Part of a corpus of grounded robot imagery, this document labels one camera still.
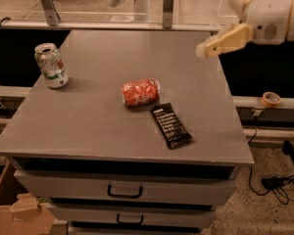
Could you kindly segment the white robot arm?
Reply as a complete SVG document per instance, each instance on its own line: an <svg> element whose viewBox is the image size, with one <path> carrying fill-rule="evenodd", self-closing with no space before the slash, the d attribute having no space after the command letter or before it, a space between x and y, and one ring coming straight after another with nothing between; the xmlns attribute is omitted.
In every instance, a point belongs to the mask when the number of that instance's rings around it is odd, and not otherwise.
<svg viewBox="0 0 294 235"><path fill-rule="evenodd" d="M243 49L249 42L279 45L294 41L294 0L226 0L240 23L226 25L197 45L200 58Z"/></svg>

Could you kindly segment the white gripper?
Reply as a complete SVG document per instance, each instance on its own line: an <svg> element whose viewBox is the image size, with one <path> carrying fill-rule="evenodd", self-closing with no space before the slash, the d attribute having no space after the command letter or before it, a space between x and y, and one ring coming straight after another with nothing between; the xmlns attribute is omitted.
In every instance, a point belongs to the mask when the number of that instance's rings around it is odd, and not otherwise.
<svg viewBox="0 0 294 235"><path fill-rule="evenodd" d="M252 40L256 44L264 45L278 45L286 40L292 0L226 0L226 2L239 18L245 11L246 23L228 24L217 34L198 44L195 49L197 57L211 58L237 51Z"/></svg>

